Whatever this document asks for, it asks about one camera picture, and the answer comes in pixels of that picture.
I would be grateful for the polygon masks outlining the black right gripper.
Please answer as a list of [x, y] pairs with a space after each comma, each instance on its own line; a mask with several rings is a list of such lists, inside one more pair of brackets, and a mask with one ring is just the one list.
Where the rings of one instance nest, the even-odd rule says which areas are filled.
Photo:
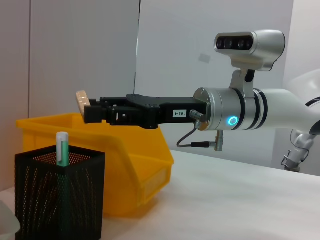
[[193, 97], [151, 97], [128, 94], [123, 97], [100, 97], [89, 99], [91, 107], [135, 107], [138, 109], [136, 125], [144, 129], [157, 129], [161, 124], [194, 123], [190, 111], [201, 114], [207, 111], [207, 104]]

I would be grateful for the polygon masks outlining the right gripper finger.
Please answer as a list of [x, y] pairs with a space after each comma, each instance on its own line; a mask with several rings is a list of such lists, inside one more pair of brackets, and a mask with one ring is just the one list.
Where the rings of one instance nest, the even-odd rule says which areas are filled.
[[156, 111], [146, 111], [137, 107], [85, 106], [84, 122], [86, 124], [106, 121], [111, 126], [158, 126]]

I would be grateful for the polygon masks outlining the beige eraser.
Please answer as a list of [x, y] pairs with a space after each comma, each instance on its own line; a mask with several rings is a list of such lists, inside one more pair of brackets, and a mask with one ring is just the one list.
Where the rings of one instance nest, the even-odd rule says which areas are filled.
[[76, 101], [82, 117], [85, 116], [85, 107], [91, 106], [90, 100], [84, 90], [76, 92]]

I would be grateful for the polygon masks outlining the green pen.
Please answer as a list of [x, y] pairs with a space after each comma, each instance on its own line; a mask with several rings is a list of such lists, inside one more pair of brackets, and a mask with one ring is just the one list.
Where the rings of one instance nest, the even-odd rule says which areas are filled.
[[58, 175], [58, 197], [61, 205], [60, 228], [66, 231], [70, 225], [69, 183], [66, 167], [69, 166], [69, 135], [67, 132], [56, 134], [56, 165], [63, 171]]

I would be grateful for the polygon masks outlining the black mesh pen holder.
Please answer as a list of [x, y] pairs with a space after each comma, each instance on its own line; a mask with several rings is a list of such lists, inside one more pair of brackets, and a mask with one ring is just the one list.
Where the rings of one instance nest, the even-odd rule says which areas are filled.
[[56, 147], [15, 156], [15, 240], [100, 240], [104, 152], [69, 147], [69, 165], [57, 165]]

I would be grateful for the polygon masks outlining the yellow plastic bin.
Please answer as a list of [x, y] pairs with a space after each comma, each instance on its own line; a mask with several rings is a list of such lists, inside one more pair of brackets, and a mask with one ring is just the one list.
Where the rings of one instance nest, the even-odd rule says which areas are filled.
[[85, 124], [81, 114], [20, 119], [25, 152], [55, 145], [67, 132], [69, 144], [105, 153], [103, 214], [126, 217], [148, 204], [171, 179], [174, 159], [160, 128]]

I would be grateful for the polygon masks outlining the pale green glass bowl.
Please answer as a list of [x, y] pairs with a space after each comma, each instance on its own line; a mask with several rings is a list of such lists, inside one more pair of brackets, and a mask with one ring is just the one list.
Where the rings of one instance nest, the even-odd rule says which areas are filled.
[[7, 240], [21, 228], [20, 222], [8, 206], [0, 200], [0, 240]]

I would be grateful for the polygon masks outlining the silver rounded device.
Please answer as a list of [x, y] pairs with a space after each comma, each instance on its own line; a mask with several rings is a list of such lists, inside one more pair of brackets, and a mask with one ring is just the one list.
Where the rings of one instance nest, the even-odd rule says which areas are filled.
[[253, 98], [253, 80], [256, 71], [269, 72], [282, 56], [286, 37], [279, 30], [232, 31], [219, 33], [214, 50], [230, 57], [231, 65], [238, 68], [230, 87], [240, 90], [245, 98]]

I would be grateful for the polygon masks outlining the white humanoid robot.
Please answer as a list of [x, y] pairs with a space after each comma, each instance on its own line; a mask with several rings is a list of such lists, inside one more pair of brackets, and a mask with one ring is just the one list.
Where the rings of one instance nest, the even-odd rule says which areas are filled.
[[295, 129], [291, 131], [289, 139], [292, 149], [288, 150], [288, 154], [281, 161], [285, 171], [300, 172], [300, 164], [308, 158], [315, 138], [314, 134], [307, 134]]

